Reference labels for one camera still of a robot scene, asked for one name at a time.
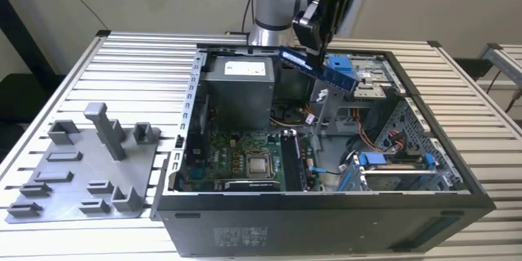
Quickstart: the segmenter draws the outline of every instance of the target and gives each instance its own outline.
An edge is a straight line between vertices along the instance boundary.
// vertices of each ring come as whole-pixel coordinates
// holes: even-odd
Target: metal rail
[[[95,39],[0,164],[1,257],[127,260],[132,253],[136,259],[180,259],[163,223],[148,219],[150,210],[138,219],[15,225],[3,219],[17,197],[17,187],[27,182],[49,145],[49,123],[72,119],[79,127],[91,127],[81,115],[88,102],[107,102],[108,117],[118,117],[124,126],[148,121],[162,128],[154,167],[162,166],[166,152],[174,147],[196,43],[243,44],[244,38],[113,32]],[[330,47],[393,51],[498,209],[426,254],[298,256],[278,260],[521,260],[522,135],[510,118],[446,52],[426,42],[346,39],[335,40]],[[152,203],[158,181],[159,171],[154,170],[147,205]]]

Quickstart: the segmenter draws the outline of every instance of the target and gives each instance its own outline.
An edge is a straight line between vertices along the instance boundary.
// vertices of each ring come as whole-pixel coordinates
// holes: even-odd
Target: metal frame
[[[499,45],[489,43],[483,49],[481,59],[487,59],[502,73],[515,82],[518,88],[522,87],[522,46]]]
[[[159,153],[154,162],[146,205],[159,184],[159,169],[166,152],[172,150],[176,126],[164,125],[179,114],[179,89],[174,76],[187,72],[196,43],[243,44],[244,36],[200,36],[113,32],[96,38],[75,65],[5,161],[0,164],[0,219],[5,203],[17,196],[49,140],[48,122],[55,117],[85,123],[76,115],[87,101],[108,100],[126,123],[135,120],[163,125]],[[485,218],[457,233],[426,254],[378,255],[381,260],[519,260],[522,256],[522,151],[521,131],[502,110],[469,79],[447,54],[427,42],[336,39],[338,49],[393,51],[413,79],[421,98],[429,105],[471,171],[498,207]],[[75,221],[9,225],[0,221],[1,256],[39,260],[140,259],[178,260],[175,246],[162,222],[148,219],[150,209],[138,219]],[[331,260],[331,255],[286,257],[283,260]],[[336,260],[363,260],[364,256],[338,255]]]
[[[51,95],[56,88],[56,74],[9,0],[0,0],[0,29],[47,92],[45,94]]]

